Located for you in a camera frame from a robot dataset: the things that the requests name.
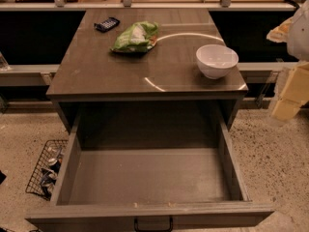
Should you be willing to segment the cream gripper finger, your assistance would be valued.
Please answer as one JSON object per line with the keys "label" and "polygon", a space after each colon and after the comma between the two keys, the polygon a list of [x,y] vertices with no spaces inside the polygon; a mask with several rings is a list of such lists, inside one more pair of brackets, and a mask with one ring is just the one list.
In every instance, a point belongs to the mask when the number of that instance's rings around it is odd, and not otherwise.
{"label": "cream gripper finger", "polygon": [[290,36],[292,19],[288,18],[267,33],[267,39],[274,43],[286,43]]}
{"label": "cream gripper finger", "polygon": [[270,117],[288,122],[309,102],[309,62],[300,61],[279,74]]}

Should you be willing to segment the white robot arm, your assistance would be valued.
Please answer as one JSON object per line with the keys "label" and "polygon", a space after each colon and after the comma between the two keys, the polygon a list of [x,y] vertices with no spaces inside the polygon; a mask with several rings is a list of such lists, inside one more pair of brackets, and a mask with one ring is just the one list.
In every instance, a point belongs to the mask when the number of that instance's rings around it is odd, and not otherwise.
{"label": "white robot arm", "polygon": [[267,39],[286,43],[287,51],[298,60],[279,74],[270,118],[286,123],[309,102],[309,0],[295,14],[270,30]]}

